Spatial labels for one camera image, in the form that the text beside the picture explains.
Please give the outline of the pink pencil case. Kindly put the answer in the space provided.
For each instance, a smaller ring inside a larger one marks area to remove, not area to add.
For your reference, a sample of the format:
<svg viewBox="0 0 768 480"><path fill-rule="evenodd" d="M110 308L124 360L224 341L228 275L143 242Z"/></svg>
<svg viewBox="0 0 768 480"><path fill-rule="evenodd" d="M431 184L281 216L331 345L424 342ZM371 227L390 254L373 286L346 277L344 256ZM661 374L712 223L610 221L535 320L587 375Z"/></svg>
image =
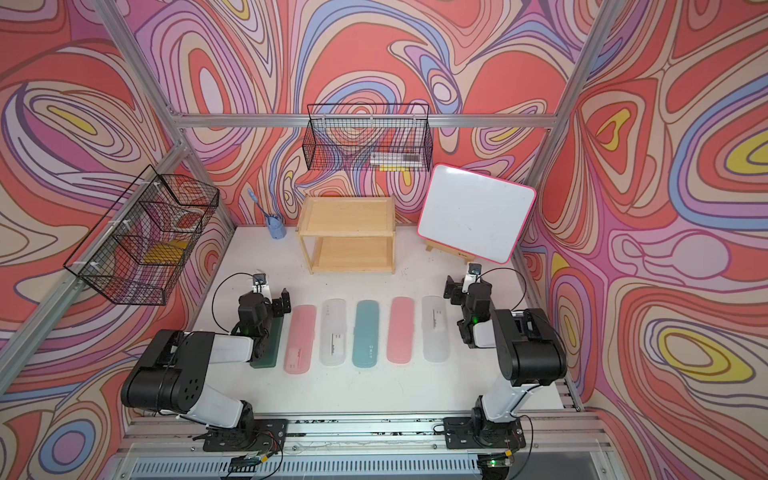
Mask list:
<svg viewBox="0 0 768 480"><path fill-rule="evenodd" d="M317 309L314 305L299 305L292 310L286 344L284 371L301 375L309 371L315 336Z"/></svg>
<svg viewBox="0 0 768 480"><path fill-rule="evenodd" d="M386 356L392 364L406 365L412 359L415 331L415 301L396 297L390 307Z"/></svg>

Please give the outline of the teal pencil case top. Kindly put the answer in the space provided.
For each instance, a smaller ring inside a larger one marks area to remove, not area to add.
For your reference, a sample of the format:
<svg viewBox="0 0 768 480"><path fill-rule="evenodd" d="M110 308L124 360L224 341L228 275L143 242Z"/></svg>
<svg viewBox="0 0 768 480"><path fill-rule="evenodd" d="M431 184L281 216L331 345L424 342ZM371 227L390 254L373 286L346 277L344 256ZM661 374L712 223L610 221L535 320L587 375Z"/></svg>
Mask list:
<svg viewBox="0 0 768 480"><path fill-rule="evenodd" d="M361 369L372 368L378 361L379 304L374 300L357 303L353 329L352 363Z"/></svg>

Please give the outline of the pink pencil case top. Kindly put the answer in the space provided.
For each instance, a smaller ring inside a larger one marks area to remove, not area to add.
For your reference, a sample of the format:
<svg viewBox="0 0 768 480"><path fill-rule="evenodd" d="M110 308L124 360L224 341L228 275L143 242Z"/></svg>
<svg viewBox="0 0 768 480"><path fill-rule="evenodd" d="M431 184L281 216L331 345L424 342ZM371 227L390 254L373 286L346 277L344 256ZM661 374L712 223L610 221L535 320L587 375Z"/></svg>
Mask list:
<svg viewBox="0 0 768 480"><path fill-rule="evenodd" d="M415 331L415 301L396 297L390 307L386 356L392 364L406 365L412 359Z"/></svg>

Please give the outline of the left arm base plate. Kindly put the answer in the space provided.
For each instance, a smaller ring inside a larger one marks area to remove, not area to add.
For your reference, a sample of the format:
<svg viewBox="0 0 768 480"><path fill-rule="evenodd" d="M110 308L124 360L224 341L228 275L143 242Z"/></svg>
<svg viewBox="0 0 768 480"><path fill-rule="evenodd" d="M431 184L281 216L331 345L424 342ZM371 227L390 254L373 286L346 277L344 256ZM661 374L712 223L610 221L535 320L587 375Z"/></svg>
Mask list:
<svg viewBox="0 0 768 480"><path fill-rule="evenodd" d="M279 452L287 436L286 419L251 419L234 428L212 428L201 436L205 452Z"/></svg>

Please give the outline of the clear pencil case top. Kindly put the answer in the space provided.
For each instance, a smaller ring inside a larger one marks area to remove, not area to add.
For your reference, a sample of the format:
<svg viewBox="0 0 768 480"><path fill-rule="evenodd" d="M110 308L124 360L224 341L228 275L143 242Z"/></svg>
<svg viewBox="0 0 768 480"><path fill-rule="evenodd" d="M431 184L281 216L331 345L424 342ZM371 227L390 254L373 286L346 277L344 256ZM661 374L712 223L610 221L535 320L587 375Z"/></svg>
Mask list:
<svg viewBox="0 0 768 480"><path fill-rule="evenodd" d="M445 300L439 296L426 296L421 305L424 358L431 363L444 363L450 357Z"/></svg>

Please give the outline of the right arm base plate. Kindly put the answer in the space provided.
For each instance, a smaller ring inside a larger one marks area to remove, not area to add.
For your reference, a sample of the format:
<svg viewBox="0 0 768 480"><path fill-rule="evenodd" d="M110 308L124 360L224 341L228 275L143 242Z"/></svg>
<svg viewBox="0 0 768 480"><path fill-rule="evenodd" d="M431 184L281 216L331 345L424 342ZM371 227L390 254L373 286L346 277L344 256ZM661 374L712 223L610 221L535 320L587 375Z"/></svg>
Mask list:
<svg viewBox="0 0 768 480"><path fill-rule="evenodd" d="M519 420L494 423L471 417L445 417L442 425L449 450L504 449L516 452L527 446Z"/></svg>

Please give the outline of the pink pencil case bottom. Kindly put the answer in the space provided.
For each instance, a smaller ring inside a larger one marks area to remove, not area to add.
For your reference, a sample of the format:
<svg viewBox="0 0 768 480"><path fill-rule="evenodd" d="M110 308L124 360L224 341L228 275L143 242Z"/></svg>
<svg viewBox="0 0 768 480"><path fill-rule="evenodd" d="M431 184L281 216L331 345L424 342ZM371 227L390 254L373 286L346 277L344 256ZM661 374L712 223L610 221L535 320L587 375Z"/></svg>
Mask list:
<svg viewBox="0 0 768 480"><path fill-rule="evenodd" d="M317 309L314 305L299 305L292 310L286 344L284 371L301 375L309 371L315 336Z"/></svg>

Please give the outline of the clear pencil case bottom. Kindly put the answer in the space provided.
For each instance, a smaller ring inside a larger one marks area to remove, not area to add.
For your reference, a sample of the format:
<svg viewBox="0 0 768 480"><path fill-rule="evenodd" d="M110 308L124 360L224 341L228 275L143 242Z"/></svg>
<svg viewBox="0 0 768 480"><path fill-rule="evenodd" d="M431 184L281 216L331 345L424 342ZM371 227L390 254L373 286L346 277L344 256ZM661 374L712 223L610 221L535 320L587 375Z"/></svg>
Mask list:
<svg viewBox="0 0 768 480"><path fill-rule="evenodd" d="M324 366L339 366L346 360L346 313L347 305L344 299L329 299L322 305L319 355Z"/></svg>

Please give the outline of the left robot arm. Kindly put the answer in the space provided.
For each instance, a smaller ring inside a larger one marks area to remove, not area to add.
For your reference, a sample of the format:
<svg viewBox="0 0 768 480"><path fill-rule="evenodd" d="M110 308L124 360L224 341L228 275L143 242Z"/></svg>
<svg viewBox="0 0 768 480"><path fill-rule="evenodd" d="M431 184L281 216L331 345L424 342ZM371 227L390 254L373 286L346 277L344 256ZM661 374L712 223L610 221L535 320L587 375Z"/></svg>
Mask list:
<svg viewBox="0 0 768 480"><path fill-rule="evenodd" d="M206 380L209 367L274 365L282 320L290 312L286 289L274 299L249 292L238 299L238 322L229 334L159 331L124 381L122 404L175 414L209 428L246 429L253 419L251 405L210 386Z"/></svg>

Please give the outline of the clear pencil case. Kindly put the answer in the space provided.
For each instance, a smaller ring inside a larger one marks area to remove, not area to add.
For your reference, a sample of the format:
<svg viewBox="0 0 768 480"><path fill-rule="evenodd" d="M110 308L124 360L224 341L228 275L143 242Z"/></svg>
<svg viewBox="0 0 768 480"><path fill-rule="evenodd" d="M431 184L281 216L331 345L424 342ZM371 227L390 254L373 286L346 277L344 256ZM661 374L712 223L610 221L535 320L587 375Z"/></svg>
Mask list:
<svg viewBox="0 0 768 480"><path fill-rule="evenodd" d="M444 363L450 357L445 300L439 296L426 296L421 305L424 358L431 363Z"/></svg>
<svg viewBox="0 0 768 480"><path fill-rule="evenodd" d="M346 360L346 313L347 305L344 299L329 299L322 305L319 355L324 366L339 366Z"/></svg>

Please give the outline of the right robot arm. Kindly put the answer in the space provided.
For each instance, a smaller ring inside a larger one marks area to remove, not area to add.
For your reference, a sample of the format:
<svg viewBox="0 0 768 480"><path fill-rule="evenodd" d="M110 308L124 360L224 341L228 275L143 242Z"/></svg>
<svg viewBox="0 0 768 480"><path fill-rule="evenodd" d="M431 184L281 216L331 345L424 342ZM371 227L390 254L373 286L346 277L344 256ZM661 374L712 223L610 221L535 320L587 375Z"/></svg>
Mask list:
<svg viewBox="0 0 768 480"><path fill-rule="evenodd" d="M448 434L465 429L484 446L515 434L519 409L533 391L567 373L563 341L544 311L499 309L491 295L492 285L479 275L468 274L462 281L446 278L443 297L461 308L457 327L462 342L474 349L494 349L500 374L478 397L467 421L451 427L453 420L447 418L444 425Z"/></svg>

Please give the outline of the dark green pencil case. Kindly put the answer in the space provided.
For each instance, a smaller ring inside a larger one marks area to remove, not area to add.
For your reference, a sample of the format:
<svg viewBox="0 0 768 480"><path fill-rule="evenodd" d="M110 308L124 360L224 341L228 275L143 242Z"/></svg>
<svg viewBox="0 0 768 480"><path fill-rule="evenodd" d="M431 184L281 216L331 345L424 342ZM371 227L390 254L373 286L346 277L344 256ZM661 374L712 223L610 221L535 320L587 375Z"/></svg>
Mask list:
<svg viewBox="0 0 768 480"><path fill-rule="evenodd" d="M254 369L270 369L277 365L280 339L282 335L284 318L275 318L272 322L272 328L269 338L265 343L265 350L260 358L253 360L250 366Z"/></svg>

